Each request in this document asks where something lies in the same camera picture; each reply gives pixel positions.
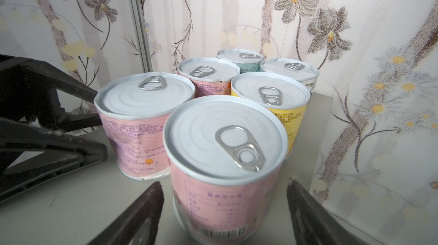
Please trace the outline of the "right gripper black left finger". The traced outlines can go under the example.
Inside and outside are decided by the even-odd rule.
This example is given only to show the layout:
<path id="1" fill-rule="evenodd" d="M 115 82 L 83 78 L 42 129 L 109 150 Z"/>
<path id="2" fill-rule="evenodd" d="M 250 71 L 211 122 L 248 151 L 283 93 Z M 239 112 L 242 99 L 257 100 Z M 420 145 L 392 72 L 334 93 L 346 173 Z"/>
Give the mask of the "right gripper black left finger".
<path id="1" fill-rule="evenodd" d="M 89 244 L 154 245 L 163 205 L 163 189 L 156 181 Z"/>

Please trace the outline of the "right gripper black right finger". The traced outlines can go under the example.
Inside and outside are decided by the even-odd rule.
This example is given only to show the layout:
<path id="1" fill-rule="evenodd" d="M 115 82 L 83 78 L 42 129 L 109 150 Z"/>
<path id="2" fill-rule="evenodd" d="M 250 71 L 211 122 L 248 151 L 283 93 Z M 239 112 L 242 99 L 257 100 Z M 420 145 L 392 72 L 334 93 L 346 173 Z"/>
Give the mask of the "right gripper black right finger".
<path id="1" fill-rule="evenodd" d="M 290 179 L 286 195 L 296 244 L 365 244 L 342 227 L 297 180 Z"/>

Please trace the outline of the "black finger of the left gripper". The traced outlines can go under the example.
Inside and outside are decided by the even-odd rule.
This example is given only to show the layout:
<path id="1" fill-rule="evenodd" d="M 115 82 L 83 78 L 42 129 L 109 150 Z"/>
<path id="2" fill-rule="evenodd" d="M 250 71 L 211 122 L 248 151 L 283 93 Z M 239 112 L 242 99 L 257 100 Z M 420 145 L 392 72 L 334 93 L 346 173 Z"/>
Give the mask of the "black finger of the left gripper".
<path id="1" fill-rule="evenodd" d="M 107 158 L 103 143 L 2 118 L 1 202 Z"/>
<path id="2" fill-rule="evenodd" d="M 97 91 L 47 62 L 1 55 L 1 117 L 39 121 L 47 129 L 65 132 L 100 126 L 98 113 L 68 114 L 58 90 L 84 101 L 94 101 Z"/>

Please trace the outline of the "pink can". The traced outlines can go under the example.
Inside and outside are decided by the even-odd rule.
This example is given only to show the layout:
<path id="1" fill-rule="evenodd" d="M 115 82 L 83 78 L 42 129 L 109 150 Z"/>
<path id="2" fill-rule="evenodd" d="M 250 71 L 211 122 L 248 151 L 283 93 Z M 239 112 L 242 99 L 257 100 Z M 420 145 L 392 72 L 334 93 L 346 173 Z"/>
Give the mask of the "pink can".
<path id="1" fill-rule="evenodd" d="M 227 60 L 193 58 L 184 60 L 177 67 L 179 75 L 195 85 L 195 98 L 212 95 L 230 95 L 231 81 L 240 74 L 240 68 Z"/>
<path id="2" fill-rule="evenodd" d="M 126 76 L 98 91 L 94 105 L 126 177 L 150 181 L 170 174 L 164 125 L 176 108 L 195 97 L 195 92 L 188 78 L 166 72 Z"/>
<path id="3" fill-rule="evenodd" d="M 261 226 L 288 149 L 280 120 L 234 96 L 190 100 L 166 120 L 173 206 L 203 245 L 237 245 Z"/>

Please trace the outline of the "yellow label can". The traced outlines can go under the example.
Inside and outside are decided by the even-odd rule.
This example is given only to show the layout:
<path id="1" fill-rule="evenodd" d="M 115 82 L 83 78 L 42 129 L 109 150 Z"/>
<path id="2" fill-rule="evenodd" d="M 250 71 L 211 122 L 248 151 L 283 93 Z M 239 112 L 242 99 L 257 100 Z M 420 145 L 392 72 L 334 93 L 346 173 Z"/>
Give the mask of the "yellow label can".
<path id="1" fill-rule="evenodd" d="M 268 72 L 239 74 L 230 86 L 232 96 L 254 101 L 277 116 L 287 133 L 286 155 L 289 156 L 305 116 L 310 91 L 290 77 Z"/>

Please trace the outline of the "teal coconut can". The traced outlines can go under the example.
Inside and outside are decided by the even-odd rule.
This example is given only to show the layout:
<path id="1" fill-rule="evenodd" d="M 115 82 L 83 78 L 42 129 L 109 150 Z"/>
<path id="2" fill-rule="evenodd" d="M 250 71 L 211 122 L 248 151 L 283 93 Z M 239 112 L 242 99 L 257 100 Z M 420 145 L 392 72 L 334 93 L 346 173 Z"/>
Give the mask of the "teal coconut can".
<path id="1" fill-rule="evenodd" d="M 265 57 L 255 51 L 245 49 L 226 49 L 217 52 L 217 58 L 230 61 L 240 68 L 240 73 L 259 72 Z"/>
<path id="2" fill-rule="evenodd" d="M 264 60 L 260 64 L 260 71 L 290 77 L 302 83 L 310 93 L 314 92 L 320 74 L 317 68 L 305 62 L 289 58 Z"/>

